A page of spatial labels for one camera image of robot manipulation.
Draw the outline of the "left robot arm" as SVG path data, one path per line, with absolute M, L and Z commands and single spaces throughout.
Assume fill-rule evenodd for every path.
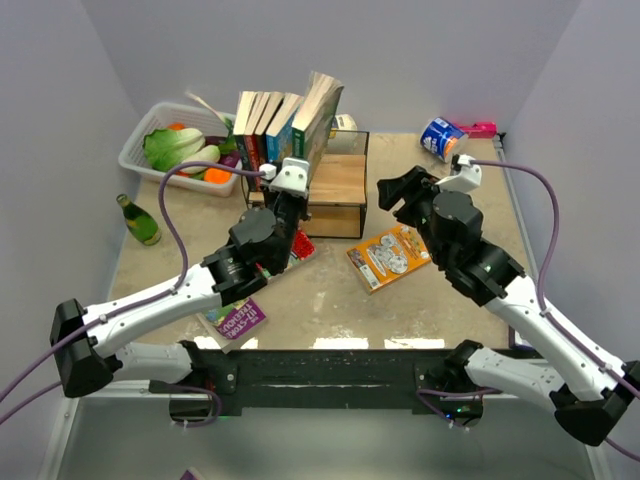
M 112 303 L 60 303 L 50 342 L 65 396 L 87 396 L 137 376 L 175 383 L 185 392 L 200 390 L 207 368 L 194 359 L 193 348 L 137 340 L 180 318 L 250 297 L 267 286 L 268 274 L 285 270 L 308 200 L 288 192 L 268 193 L 265 200 L 265 207 L 246 211 L 230 228 L 224 246 L 177 278 Z

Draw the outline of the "black floral cover book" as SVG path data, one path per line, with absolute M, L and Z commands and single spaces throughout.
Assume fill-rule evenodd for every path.
M 238 105 L 236 109 L 236 119 L 233 127 L 233 135 L 236 146 L 241 155 L 242 166 L 244 170 L 252 170 L 249 150 L 245 140 L 247 126 L 251 116 L 251 112 L 256 100 L 256 91 L 242 91 L 239 94 Z

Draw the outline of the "red back cover book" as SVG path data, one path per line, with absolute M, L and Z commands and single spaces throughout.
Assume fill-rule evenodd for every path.
M 258 171 L 260 166 L 260 147 L 257 127 L 262 119 L 270 96 L 270 92 L 260 91 L 256 93 L 245 129 L 245 143 L 248 149 L 250 164 L 254 171 Z

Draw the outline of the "blue 26-storey treehouse book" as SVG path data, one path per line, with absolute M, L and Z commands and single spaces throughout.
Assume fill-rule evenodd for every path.
M 287 93 L 266 133 L 267 162 L 281 162 L 292 151 L 292 123 L 304 97 Z

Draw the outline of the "dark brown cover book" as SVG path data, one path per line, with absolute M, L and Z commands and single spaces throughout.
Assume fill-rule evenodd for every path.
M 273 91 L 265 95 L 267 102 L 265 104 L 265 108 L 262 112 L 260 120 L 258 121 L 257 126 L 254 130 L 259 165 L 265 164 L 268 160 L 266 132 L 272 119 L 278 112 L 280 105 L 284 100 L 284 97 L 285 94 L 279 91 Z

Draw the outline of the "green back cover book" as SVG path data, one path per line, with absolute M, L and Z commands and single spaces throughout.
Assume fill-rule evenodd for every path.
M 309 164 L 308 182 L 327 147 L 344 85 L 336 78 L 313 71 L 309 85 L 292 122 L 292 156 Z

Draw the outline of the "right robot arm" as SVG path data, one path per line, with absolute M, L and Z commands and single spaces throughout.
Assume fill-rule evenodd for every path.
M 443 396 L 494 391 L 553 414 L 574 439 L 608 442 L 639 390 L 639 364 L 589 340 L 564 315 L 536 298 L 536 285 L 505 250 L 482 236 L 483 214 L 471 197 L 416 166 L 377 183 L 378 205 L 413 227 L 438 269 L 464 297 L 521 333 L 547 361 L 540 367 L 465 340 L 432 377 Z

